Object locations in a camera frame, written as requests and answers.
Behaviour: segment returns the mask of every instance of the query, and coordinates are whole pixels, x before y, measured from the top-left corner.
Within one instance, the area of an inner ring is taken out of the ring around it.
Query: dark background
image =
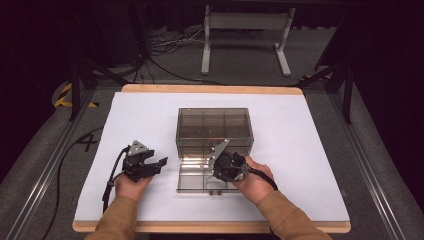
[[[182,31],[203,22],[204,6],[155,4],[140,8],[143,26],[152,29],[168,26],[168,30]],[[51,96],[66,80],[76,56],[106,67],[137,59],[139,46],[127,13],[125,6],[113,3],[2,1],[0,180],[54,112]],[[412,2],[393,0],[377,2],[372,10],[341,21],[345,13],[340,8],[298,8],[293,26],[343,23],[320,64],[331,65],[349,57],[355,60],[355,83],[393,162],[424,209],[421,9]]]

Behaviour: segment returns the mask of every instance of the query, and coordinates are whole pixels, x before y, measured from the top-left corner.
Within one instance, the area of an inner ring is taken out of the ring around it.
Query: white paper
[[[304,96],[205,93],[116,93],[75,221],[100,219],[114,162],[134,140],[155,150],[146,162],[168,157],[144,193],[139,221],[264,220],[239,193],[177,193],[179,108],[248,108],[254,135],[251,156],[271,168],[279,189],[313,221],[349,221]]]

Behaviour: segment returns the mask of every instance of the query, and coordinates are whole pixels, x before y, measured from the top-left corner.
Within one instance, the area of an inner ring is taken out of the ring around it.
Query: human hand
[[[128,197],[139,202],[147,185],[152,181],[153,176],[143,178],[138,182],[133,182],[127,175],[122,174],[116,180],[115,193],[116,196]]]
[[[271,169],[267,165],[259,164],[249,156],[245,157],[246,163],[254,169],[264,172],[268,177],[274,179]],[[263,178],[259,177],[256,174],[247,172],[244,175],[242,180],[233,182],[234,186],[240,190],[247,200],[253,204],[257,204],[262,198],[264,198],[268,193],[271,193],[274,188]]]

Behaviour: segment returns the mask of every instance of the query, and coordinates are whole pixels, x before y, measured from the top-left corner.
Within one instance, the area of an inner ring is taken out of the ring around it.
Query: transparent box
[[[253,132],[247,108],[180,108],[176,143],[180,158],[179,193],[237,192],[231,184],[216,179],[209,158],[212,148],[229,140],[226,150],[247,156]]]

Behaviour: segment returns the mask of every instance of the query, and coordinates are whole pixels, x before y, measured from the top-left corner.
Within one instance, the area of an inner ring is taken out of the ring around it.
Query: tan sleeve
[[[86,240],[134,239],[137,221],[137,202],[127,197],[116,197],[103,214],[96,231]]]
[[[281,239],[331,239],[326,233],[315,228],[309,217],[280,191],[266,195],[256,206],[268,220],[274,234]]]

